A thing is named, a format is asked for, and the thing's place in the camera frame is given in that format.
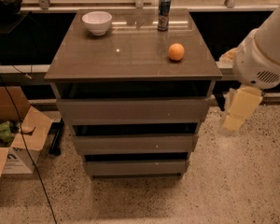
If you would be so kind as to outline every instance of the soda can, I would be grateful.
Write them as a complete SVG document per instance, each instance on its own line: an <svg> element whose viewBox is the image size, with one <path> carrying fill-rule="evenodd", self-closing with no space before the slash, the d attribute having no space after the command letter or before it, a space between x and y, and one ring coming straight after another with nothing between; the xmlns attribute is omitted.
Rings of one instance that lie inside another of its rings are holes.
<svg viewBox="0 0 280 224"><path fill-rule="evenodd" d="M159 0L158 29L160 31L168 30L170 5L171 0Z"/></svg>

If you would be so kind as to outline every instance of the cord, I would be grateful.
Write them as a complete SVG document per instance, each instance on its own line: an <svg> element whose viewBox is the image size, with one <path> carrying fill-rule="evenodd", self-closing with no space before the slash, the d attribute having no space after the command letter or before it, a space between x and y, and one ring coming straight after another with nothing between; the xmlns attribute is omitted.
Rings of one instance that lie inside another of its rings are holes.
<svg viewBox="0 0 280 224"><path fill-rule="evenodd" d="M14 102L14 100L13 100L11 94L9 93L8 88L7 88L7 86L6 86L5 82L4 82L4 80L3 80L2 77L1 77L1 74L0 74L0 80L1 80L1 82L2 82L2 84L3 84L3 86L4 86L4 88L5 88L5 90L7 91L7 94L8 94L8 96L9 96L9 98L10 98L10 100L11 100L13 106L14 106L15 109L16 109L16 112L17 112L17 115L18 115L18 119L19 119L19 121L20 121L20 122L19 122L20 128L21 128L21 131L22 131L22 127L21 127L21 116L20 116L19 110L18 110L18 108L17 108L17 106L16 106L16 104L15 104L15 102ZM44 193L45 193L45 196L46 196L46 198L47 198L50 211L51 211L51 213L52 213L52 215L53 215L54 222L57 224L56 216L55 216L55 214L54 214L52 205L51 205L51 203L50 203L49 196L48 196L48 194L47 194L47 191L46 191L44 182L43 182L43 180L42 180L42 178L41 178L41 175L40 175L39 170L38 170L38 168L37 168L37 166L36 166L36 163L35 163L35 161L33 160L32 156L31 156L31 154L30 154L30 152L29 152L29 150L28 150L28 147L27 147L27 144L26 144L26 141L25 141L25 138L24 138L24 135L23 135L22 132L21 132L21 138L22 138L22 140L23 140L23 142L24 142L24 144L25 144L25 148L26 148L26 151L27 151L27 153L28 153L28 156L29 156L30 160L32 161L33 165L35 166L35 169L36 169L36 172L37 172L39 181L40 181L40 183L41 183L41 186L42 186L42 188L43 188L43 190L44 190Z"/></svg>

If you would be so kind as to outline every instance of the orange fruit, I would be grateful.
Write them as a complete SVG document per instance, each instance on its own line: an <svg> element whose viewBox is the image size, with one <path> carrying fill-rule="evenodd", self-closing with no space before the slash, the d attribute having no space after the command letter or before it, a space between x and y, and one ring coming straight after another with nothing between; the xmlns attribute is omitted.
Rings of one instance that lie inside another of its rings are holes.
<svg viewBox="0 0 280 224"><path fill-rule="evenodd" d="M183 59L184 54L185 54L185 49L183 45L179 43L174 43L168 49L169 58L173 61L180 61L181 59Z"/></svg>

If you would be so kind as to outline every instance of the brown countertop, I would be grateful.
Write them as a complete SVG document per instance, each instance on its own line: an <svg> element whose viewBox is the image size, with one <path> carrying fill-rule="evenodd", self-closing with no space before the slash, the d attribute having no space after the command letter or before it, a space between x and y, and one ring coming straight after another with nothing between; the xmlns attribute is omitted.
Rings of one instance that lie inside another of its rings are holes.
<svg viewBox="0 0 280 224"><path fill-rule="evenodd" d="M91 80L220 79L221 73L186 9L171 9L167 32L157 29L156 9L105 9L112 27L92 35L80 10L45 76L51 82ZM168 48L181 43L184 58L174 63Z"/></svg>

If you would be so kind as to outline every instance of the cabinet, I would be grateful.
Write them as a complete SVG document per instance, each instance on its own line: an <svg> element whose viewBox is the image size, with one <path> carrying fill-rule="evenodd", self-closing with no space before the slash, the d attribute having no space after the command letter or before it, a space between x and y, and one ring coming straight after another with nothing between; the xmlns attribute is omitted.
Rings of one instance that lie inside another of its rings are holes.
<svg viewBox="0 0 280 224"><path fill-rule="evenodd" d="M80 10L45 80L92 178L182 176L221 73L186 9L167 32L155 9L109 9L112 28L94 36ZM173 43L185 56L167 56Z"/></svg>

